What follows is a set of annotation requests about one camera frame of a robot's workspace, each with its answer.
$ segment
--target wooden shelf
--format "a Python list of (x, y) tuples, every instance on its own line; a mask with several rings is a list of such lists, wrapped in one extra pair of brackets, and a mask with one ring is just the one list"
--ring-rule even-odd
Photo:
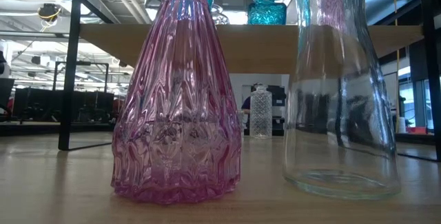
[[(81, 38), (135, 66), (150, 25), (82, 24)], [(297, 55), (297, 26), (217, 26), (230, 73), (289, 74)], [(421, 26), (370, 26), (378, 57), (423, 39)]]

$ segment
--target blue glass jar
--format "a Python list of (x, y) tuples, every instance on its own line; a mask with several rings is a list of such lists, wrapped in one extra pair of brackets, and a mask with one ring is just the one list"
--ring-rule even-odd
[(276, 3), (276, 0), (253, 0), (248, 7), (248, 24), (251, 25), (285, 25), (287, 23), (287, 6)]

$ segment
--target vase base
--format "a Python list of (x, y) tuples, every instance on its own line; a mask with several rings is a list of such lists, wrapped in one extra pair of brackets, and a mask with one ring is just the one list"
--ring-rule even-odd
[(399, 187), (341, 170), (310, 170), (298, 176), (291, 179), (285, 175), (285, 179), (303, 191), (332, 198), (379, 200), (400, 192)]
[(201, 187), (149, 187), (138, 189), (128, 186), (112, 186), (119, 196), (135, 201), (169, 205), (173, 203), (200, 203), (206, 200), (221, 198), (224, 194), (236, 189), (237, 180), (230, 180), (224, 185), (204, 185)]

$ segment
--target small crystal bottle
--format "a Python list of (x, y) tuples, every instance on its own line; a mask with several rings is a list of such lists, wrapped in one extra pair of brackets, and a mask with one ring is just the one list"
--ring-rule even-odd
[(272, 136), (272, 94), (266, 89), (266, 86), (260, 85), (257, 91), (251, 93), (249, 133), (253, 138), (268, 139)]

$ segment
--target vase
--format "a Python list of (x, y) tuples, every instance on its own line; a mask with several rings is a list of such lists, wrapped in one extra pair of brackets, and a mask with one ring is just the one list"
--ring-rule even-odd
[(276, 3), (276, 0), (253, 0), (248, 7), (248, 24), (250, 25), (285, 25), (287, 6)]
[(383, 75), (365, 0), (296, 0), (298, 58), (287, 102), (284, 176), (325, 196), (400, 191)]
[(236, 111), (207, 0), (163, 0), (114, 130), (115, 192), (170, 204), (234, 190)]

